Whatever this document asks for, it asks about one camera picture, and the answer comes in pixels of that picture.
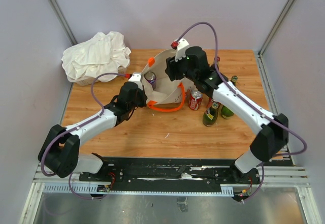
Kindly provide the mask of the green glass bottle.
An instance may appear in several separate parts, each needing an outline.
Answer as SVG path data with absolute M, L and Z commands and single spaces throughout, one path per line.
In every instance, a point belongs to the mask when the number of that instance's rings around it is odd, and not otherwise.
M 233 76 L 231 77 L 231 82 L 232 82 L 232 84 L 233 84 L 234 86 L 236 85 L 237 80 L 238 80 L 238 76 L 233 75 Z
M 231 117 L 234 116 L 234 113 L 225 105 L 221 107 L 220 115 L 224 119 L 230 119 Z
M 219 103 L 213 102 L 210 107 L 205 111 L 203 115 L 203 125 L 210 127 L 213 126 L 218 118 L 218 109 L 219 109 Z

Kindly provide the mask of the red soda can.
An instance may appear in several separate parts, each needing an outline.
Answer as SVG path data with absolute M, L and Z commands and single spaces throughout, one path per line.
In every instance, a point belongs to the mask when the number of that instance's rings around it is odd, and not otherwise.
M 212 106 L 213 103 L 214 103 L 213 99 L 212 98 L 209 98 L 208 104 L 207 104 L 207 107 L 206 108 L 209 109 Z
M 198 110 L 203 99 L 203 95 L 198 90 L 193 90 L 189 96 L 188 106 L 191 110 Z

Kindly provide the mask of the glass cola bottle red cap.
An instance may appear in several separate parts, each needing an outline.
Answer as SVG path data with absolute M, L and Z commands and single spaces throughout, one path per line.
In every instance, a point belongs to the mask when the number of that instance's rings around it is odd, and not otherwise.
M 219 63 L 220 63 L 220 57 L 219 56 L 214 57 L 214 63 L 216 64 L 217 67 L 219 67 Z

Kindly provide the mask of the purple soda can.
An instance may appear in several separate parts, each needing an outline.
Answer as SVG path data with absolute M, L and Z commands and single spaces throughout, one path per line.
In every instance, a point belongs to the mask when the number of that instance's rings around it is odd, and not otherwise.
M 156 74 L 152 71 L 149 71 L 144 75 L 144 77 L 147 80 L 147 82 L 152 86 L 153 90 L 155 90 L 156 80 L 157 80 Z

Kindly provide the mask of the white canvas tote bag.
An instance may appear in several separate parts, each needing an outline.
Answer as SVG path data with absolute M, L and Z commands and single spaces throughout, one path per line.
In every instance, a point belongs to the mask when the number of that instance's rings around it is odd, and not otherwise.
M 181 80 L 171 81 L 168 75 L 165 73 L 167 68 L 166 59 L 175 56 L 176 51 L 169 49 L 165 50 L 153 59 L 153 62 L 149 62 L 142 74 L 145 75 L 148 72 L 153 72 L 156 75 L 156 87 L 153 88 L 148 81 L 143 79 L 144 91 L 147 96 L 147 104 L 155 103 L 156 105 L 180 103 L 182 101 L 182 89 L 179 84 L 182 84 L 185 91 L 185 98 L 196 88 L 194 83 L 187 78 Z

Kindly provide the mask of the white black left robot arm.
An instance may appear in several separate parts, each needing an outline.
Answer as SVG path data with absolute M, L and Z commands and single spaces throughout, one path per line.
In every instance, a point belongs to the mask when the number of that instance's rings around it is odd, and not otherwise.
M 45 176 L 65 178 L 73 172 L 91 173 L 97 181 L 109 175 L 104 160 L 96 154 L 81 155 L 80 147 L 103 131 L 128 121 L 136 108 L 146 106 L 147 96 L 140 82 L 126 82 L 118 95 L 95 115 L 70 126 L 54 125 L 39 152 Z

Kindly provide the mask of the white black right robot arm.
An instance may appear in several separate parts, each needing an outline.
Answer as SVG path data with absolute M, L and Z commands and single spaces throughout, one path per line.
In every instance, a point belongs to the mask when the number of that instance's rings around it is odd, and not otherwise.
M 182 55 L 177 52 L 166 59 L 166 64 L 165 72 L 170 80 L 189 79 L 201 93 L 234 112 L 256 135 L 230 170 L 233 182 L 244 182 L 251 169 L 268 162 L 288 143 L 288 118 L 284 114 L 274 115 L 245 96 L 217 66 L 209 66 L 201 47 L 186 48 Z

